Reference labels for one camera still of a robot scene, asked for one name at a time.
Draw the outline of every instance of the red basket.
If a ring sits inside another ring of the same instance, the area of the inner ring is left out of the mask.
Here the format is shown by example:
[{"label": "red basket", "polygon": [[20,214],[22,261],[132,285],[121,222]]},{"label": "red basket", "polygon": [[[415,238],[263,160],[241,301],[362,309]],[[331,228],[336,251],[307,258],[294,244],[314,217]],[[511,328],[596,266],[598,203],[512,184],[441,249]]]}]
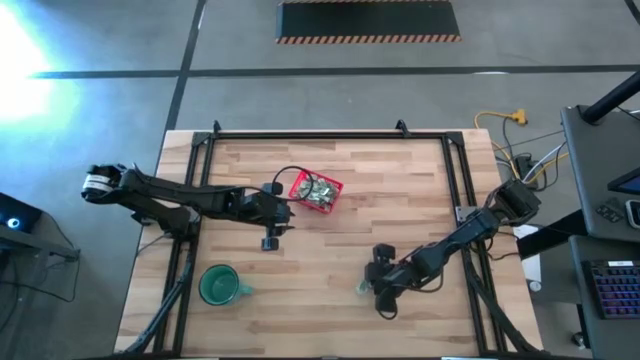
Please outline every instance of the red basket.
[{"label": "red basket", "polygon": [[[308,172],[310,172],[313,175],[316,175],[318,178],[323,178],[325,181],[331,182],[333,183],[336,187],[338,187],[338,194],[336,195],[335,199],[333,199],[333,203],[331,203],[331,207],[329,208],[329,210],[325,210],[324,208],[321,208],[319,206],[316,206],[308,201],[299,201],[299,204],[302,204],[304,206],[308,206],[312,209],[318,210],[323,214],[329,214],[331,213],[331,211],[333,211],[333,207],[336,206],[336,203],[338,202],[338,198],[340,197],[340,193],[342,192],[342,188],[344,187],[344,185],[337,181],[334,180],[332,178],[326,177],[322,174],[318,174],[317,172],[311,171],[311,170],[307,170]],[[298,178],[296,179],[296,181],[293,183],[293,186],[291,187],[291,190],[289,190],[289,197],[293,198],[298,190],[298,186],[300,186],[300,183],[305,180],[307,178],[307,174],[304,171],[300,171],[300,174],[298,174]]]}]

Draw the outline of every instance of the concrete floor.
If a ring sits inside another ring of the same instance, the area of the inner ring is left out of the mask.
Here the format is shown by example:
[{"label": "concrete floor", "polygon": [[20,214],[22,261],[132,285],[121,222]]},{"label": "concrete floor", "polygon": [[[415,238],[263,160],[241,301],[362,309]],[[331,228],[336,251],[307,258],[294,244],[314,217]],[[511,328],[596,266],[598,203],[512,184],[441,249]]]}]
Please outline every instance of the concrete floor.
[{"label": "concrete floor", "polygon": [[[5,1],[0,3],[0,191],[52,214],[82,249],[76,300],[37,295],[24,318],[18,359],[69,359],[111,352],[140,227],[117,206],[80,198],[88,165],[156,166],[176,78],[23,80],[33,71],[179,70],[196,0]],[[463,42],[432,45],[277,46],[276,0],[210,0],[193,69],[368,66],[609,65],[640,61],[640,26],[624,2],[452,0]],[[589,104],[629,73],[198,78],[186,84],[177,129],[468,128],[483,110],[524,108],[512,142],[560,130],[563,106]],[[633,98],[625,106],[640,107]],[[502,143],[501,120],[483,126]],[[516,148],[540,158],[555,135]],[[579,207],[571,166],[540,194],[534,220]],[[543,255],[543,266],[568,263]],[[49,281],[68,289],[72,271]],[[553,282],[553,278],[543,279]],[[9,289],[0,289],[0,295]],[[545,348],[578,354],[578,323],[565,305],[535,298]],[[2,302],[0,319],[7,302]]]}]

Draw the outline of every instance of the black desk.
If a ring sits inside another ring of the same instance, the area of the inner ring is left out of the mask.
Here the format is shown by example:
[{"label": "black desk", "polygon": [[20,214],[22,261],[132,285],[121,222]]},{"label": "black desk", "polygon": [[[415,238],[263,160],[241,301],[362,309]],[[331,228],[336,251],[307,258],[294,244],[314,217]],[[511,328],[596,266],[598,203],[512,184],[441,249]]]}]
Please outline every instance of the black desk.
[{"label": "black desk", "polygon": [[[640,230],[632,228],[624,204],[639,200],[638,195],[609,191],[607,184],[640,167],[640,121],[621,111],[612,111],[599,126],[582,120],[580,108],[562,110],[567,148],[576,178],[582,209],[556,221],[547,229],[518,241],[523,258],[566,243],[570,235],[636,242]],[[605,207],[622,217],[611,222],[598,214]]]},{"label": "black desk", "polygon": [[[583,333],[594,357],[640,359],[640,320],[601,320],[580,266],[584,260],[640,259],[640,230],[628,224],[624,209],[627,200],[640,200],[640,196],[607,189],[610,181],[640,167],[640,121],[613,111],[600,126],[592,126],[582,120],[580,110],[584,109],[563,109],[562,125],[582,208],[522,238],[518,250],[527,258],[569,241],[573,261],[567,262],[574,265],[579,299],[573,296],[566,300],[582,304],[578,310],[582,313]],[[597,210],[603,205],[623,219],[611,222],[599,215]],[[575,288],[576,280],[565,277],[563,285]]]},{"label": "black desk", "polygon": [[569,238],[578,279],[587,337],[593,356],[606,360],[640,359],[640,320],[602,320],[582,272],[582,261],[640,259],[640,245],[585,236]]}]

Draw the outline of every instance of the green mug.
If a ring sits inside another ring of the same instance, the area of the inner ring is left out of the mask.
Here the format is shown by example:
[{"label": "green mug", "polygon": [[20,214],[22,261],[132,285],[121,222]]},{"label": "green mug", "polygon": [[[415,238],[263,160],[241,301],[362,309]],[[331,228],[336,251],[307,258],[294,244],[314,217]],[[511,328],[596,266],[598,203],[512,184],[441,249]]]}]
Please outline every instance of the green mug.
[{"label": "green mug", "polygon": [[230,305],[242,295],[250,295],[253,289],[242,282],[238,273],[229,265],[214,265],[200,278],[200,297],[209,305]]}]

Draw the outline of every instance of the black and orange striped mat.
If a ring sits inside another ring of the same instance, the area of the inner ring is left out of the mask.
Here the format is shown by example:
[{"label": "black and orange striped mat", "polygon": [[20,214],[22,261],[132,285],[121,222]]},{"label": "black and orange striped mat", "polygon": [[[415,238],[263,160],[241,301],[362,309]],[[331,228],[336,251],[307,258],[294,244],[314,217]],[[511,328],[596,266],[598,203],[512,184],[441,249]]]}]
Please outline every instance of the black and orange striped mat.
[{"label": "black and orange striped mat", "polygon": [[448,0],[292,0],[278,5],[278,44],[460,40]]}]

